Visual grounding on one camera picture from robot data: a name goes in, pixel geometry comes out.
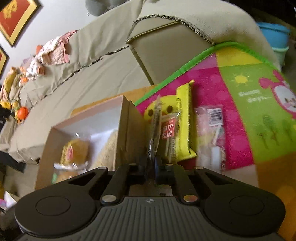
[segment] green mat border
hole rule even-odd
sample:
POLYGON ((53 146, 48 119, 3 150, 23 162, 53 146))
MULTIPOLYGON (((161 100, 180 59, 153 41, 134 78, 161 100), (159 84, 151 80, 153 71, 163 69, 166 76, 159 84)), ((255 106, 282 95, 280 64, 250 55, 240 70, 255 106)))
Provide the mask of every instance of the green mat border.
POLYGON ((221 43, 221 44, 214 45, 214 46, 206 49, 205 51, 203 51, 202 53, 200 53, 196 57, 194 57, 187 64, 185 64, 184 66, 182 66, 181 68, 179 68, 175 73, 173 73, 171 76, 169 76, 164 81, 162 81, 160 84, 158 84, 154 89, 152 89, 151 91, 149 91, 142 98, 138 99, 134 103, 134 105, 135 106, 138 106, 144 100, 148 99, 150 96, 152 96, 157 91, 159 91, 160 89, 162 89, 163 87, 165 87, 167 84, 171 83, 173 80, 175 80, 176 78, 178 78, 182 74, 186 73, 188 70, 190 70, 192 67, 194 67, 195 65, 197 65, 199 62, 201 62, 202 60, 204 60, 205 58, 207 58, 210 54, 212 54, 213 52, 215 52, 215 51, 217 51, 217 50, 219 50, 221 48, 225 48, 225 47, 235 47, 235 48, 238 48, 240 50, 243 50, 244 52, 246 52, 246 53, 252 55, 253 57, 255 57, 256 59, 260 60, 261 62, 263 62, 263 63, 269 65, 270 67, 278 70, 269 60, 267 60, 266 58, 262 57, 261 55, 259 55, 255 51, 249 49, 246 45, 243 45, 243 44, 240 44, 240 43, 237 43, 237 42, 224 42, 224 43, 221 43))

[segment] orange ball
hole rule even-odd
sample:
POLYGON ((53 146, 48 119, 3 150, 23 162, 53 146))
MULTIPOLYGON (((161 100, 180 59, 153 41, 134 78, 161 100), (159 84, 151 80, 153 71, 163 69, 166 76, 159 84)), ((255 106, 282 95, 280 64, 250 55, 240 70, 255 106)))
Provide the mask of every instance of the orange ball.
POLYGON ((17 117, 20 119, 20 120, 24 120, 27 115, 29 114, 29 110, 27 107, 21 107, 18 112, 17 112, 17 117))

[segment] yellow food package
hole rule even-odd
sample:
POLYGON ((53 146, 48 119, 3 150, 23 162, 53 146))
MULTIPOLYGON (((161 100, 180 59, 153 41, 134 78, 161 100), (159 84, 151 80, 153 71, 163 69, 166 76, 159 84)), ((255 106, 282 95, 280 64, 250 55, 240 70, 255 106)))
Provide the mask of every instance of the yellow food package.
POLYGON ((87 157, 89 142, 79 138, 69 141, 63 148, 61 156, 61 164, 76 164, 77 166, 84 164, 87 157))
POLYGON ((191 80, 177 88, 177 110, 180 112, 176 155, 177 161, 196 157, 196 123, 192 109, 191 80))

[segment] cartoon sun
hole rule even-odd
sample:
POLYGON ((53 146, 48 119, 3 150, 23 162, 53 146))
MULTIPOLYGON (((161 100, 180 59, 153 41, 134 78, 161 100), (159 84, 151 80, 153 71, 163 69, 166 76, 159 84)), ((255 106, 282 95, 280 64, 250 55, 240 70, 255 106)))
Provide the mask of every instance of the cartoon sun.
MULTIPOLYGON (((162 115, 173 113, 177 110, 177 100, 175 95, 167 95, 160 98, 162 115)), ((144 112, 144 120, 149 121, 153 116, 155 101, 153 101, 144 112)))
POLYGON ((240 84, 245 84, 248 85, 247 83, 249 82, 248 78, 250 76, 244 76, 243 74, 239 74, 239 75, 234 75, 234 80, 236 83, 238 83, 237 86, 239 86, 240 84))

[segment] pink clothing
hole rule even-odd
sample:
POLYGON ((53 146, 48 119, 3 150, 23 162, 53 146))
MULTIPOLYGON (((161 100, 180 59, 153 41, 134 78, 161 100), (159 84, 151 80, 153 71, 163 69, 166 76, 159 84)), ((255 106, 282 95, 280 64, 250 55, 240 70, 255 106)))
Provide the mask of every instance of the pink clothing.
POLYGON ((42 63, 48 65, 69 63, 69 55, 66 53, 65 45, 69 38, 76 33, 77 30, 68 32, 61 36, 53 51, 42 55, 42 63))

